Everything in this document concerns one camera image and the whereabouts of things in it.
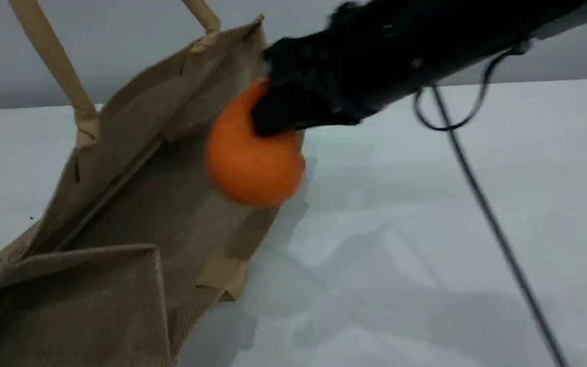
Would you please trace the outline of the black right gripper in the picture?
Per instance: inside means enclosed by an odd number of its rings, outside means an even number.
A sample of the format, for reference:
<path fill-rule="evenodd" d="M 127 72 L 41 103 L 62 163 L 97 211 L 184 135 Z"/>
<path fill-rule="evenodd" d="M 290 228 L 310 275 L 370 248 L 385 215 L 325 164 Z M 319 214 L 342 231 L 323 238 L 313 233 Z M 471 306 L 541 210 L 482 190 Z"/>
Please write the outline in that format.
<path fill-rule="evenodd" d="M 441 79 L 443 2 L 342 3 L 324 30 L 263 53 L 269 81 L 251 109 L 261 137 L 357 125 Z"/>

